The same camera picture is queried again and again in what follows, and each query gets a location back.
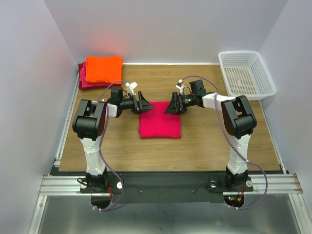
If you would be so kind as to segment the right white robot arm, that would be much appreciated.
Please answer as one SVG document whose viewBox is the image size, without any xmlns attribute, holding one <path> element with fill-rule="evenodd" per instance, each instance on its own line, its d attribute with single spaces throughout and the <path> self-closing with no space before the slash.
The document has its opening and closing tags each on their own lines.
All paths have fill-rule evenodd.
<svg viewBox="0 0 312 234">
<path fill-rule="evenodd" d="M 188 107 L 198 106 L 216 110 L 221 130 L 230 145 L 230 158 L 224 184 L 236 190 L 248 180 L 248 145 L 257 125 L 254 112 L 246 96 L 228 97 L 207 92 L 202 80 L 191 81 L 190 93 L 185 94 L 183 80 L 179 80 L 165 114 L 183 114 Z"/>
</svg>

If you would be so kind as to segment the crimson t shirt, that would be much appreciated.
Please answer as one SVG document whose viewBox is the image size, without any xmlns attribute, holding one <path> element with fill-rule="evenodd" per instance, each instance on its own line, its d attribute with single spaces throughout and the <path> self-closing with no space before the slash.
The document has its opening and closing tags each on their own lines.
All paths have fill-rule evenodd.
<svg viewBox="0 0 312 234">
<path fill-rule="evenodd" d="M 141 138 L 181 138 L 180 115 L 165 114 L 168 101 L 151 102 L 154 109 L 139 114 Z"/>
</svg>

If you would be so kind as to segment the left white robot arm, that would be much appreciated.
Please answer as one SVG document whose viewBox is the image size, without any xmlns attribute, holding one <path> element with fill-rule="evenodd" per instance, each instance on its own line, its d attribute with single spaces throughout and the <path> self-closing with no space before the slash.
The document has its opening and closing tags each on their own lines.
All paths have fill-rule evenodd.
<svg viewBox="0 0 312 234">
<path fill-rule="evenodd" d="M 82 99 L 76 111 L 72 128 L 80 139 L 85 158 L 86 175 L 78 178 L 81 193 L 103 193 L 112 188 L 107 170 L 110 167 L 101 151 L 110 117 L 119 117 L 124 110 L 141 114 L 154 109 L 141 91 L 134 92 L 128 87 L 126 95 L 123 88 L 114 86 L 107 101 Z"/>
</svg>

